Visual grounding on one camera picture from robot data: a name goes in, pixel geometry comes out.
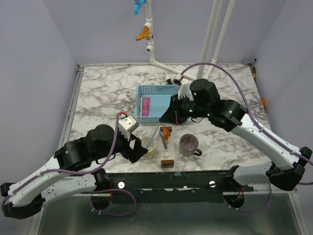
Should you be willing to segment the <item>grey toothbrush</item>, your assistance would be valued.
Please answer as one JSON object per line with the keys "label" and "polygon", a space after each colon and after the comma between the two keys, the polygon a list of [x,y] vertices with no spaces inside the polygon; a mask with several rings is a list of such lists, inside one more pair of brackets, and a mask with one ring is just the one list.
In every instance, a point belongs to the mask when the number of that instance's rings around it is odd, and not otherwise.
{"label": "grey toothbrush", "polygon": [[148,143],[147,143],[146,146],[145,146],[146,149],[148,149],[148,147],[150,146],[152,140],[154,139],[156,133],[157,133],[158,130],[159,130],[159,127],[160,127],[160,123],[156,126],[154,132],[153,132],[152,135],[150,136],[149,141],[148,141]]}
{"label": "grey toothbrush", "polygon": [[164,139],[163,132],[162,132],[162,131],[159,131],[159,135],[160,135],[160,137],[161,137],[161,140],[162,140],[162,143],[163,143],[164,149],[168,149],[168,147],[167,147],[167,143],[166,143],[166,140]]}

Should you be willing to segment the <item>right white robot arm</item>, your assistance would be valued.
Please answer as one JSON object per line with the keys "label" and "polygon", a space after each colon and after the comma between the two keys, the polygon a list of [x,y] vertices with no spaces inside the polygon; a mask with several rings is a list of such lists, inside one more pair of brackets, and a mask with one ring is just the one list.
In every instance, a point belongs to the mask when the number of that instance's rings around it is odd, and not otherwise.
{"label": "right white robot arm", "polygon": [[207,118],[212,125],[246,140],[265,154],[270,161],[252,166],[237,166],[225,179],[225,187],[235,192],[248,184],[271,183],[277,188],[292,191],[301,184],[305,165],[312,155],[307,147],[286,143],[254,119],[246,107],[237,101],[221,99],[213,82],[197,79],[189,87],[193,97],[172,95],[161,123],[181,125],[188,118]]}

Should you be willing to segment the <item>yellow ceramic mug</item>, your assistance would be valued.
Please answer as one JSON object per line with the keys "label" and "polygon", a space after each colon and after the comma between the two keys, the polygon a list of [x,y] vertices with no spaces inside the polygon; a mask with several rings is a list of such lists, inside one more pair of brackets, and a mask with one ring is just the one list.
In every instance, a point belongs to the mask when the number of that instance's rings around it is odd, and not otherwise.
{"label": "yellow ceramic mug", "polygon": [[149,140],[150,140],[150,137],[141,138],[141,146],[145,147],[148,150],[148,152],[145,155],[143,155],[144,157],[147,157],[147,158],[152,157],[156,152],[156,144],[154,140],[152,140],[149,146],[147,146],[147,144],[149,143]]}

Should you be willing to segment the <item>purple plastic cup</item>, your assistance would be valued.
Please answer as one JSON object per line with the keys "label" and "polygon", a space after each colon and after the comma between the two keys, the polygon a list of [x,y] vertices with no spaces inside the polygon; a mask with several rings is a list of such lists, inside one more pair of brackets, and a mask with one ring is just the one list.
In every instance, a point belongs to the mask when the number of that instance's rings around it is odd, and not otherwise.
{"label": "purple plastic cup", "polygon": [[199,141],[192,134],[184,134],[179,140],[180,154],[189,157],[192,155],[201,156],[202,151],[198,149]]}

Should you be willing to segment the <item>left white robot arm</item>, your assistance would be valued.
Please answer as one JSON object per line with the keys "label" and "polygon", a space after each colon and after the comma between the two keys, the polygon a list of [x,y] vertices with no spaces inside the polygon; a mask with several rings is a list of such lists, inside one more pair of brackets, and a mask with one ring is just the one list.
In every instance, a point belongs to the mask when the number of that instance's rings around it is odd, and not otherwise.
{"label": "left white robot arm", "polygon": [[14,219],[29,218],[59,198],[82,192],[108,193],[112,199],[113,188],[105,169],[86,172],[91,163],[121,154],[136,163],[148,152],[140,138],[130,139],[117,128],[101,124],[89,130],[85,137],[69,141],[57,150],[40,169],[18,183],[3,183],[0,187],[4,200],[1,205],[4,216]]}

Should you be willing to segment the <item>clear tray with brown ends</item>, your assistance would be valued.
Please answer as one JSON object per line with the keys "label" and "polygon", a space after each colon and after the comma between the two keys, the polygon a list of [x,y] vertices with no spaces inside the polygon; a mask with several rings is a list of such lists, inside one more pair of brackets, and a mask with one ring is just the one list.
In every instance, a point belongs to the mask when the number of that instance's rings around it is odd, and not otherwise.
{"label": "clear tray with brown ends", "polygon": [[174,168],[175,160],[173,160],[173,159],[162,159],[160,161],[160,163],[161,163],[161,168]]}

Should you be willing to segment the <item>light blue plastic basket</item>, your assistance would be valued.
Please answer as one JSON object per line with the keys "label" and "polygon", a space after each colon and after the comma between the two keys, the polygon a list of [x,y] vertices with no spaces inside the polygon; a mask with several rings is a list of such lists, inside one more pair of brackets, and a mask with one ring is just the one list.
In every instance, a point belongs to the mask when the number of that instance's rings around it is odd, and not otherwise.
{"label": "light blue plastic basket", "polygon": [[[171,96],[178,94],[176,85],[140,85],[136,90],[135,117],[139,123],[160,123],[160,117],[166,112],[171,104]],[[141,99],[150,97],[149,115],[141,115]],[[192,118],[198,118],[201,114],[196,108]]]}

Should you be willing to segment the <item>orange toothpaste tube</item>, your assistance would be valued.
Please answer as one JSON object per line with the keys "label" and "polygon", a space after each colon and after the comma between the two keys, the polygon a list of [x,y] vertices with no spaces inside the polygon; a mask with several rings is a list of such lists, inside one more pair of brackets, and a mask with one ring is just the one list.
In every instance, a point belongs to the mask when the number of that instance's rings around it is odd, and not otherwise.
{"label": "orange toothpaste tube", "polygon": [[163,126],[162,127],[162,133],[163,133],[163,138],[167,142],[169,140],[170,134],[171,134],[172,128],[169,126]]}

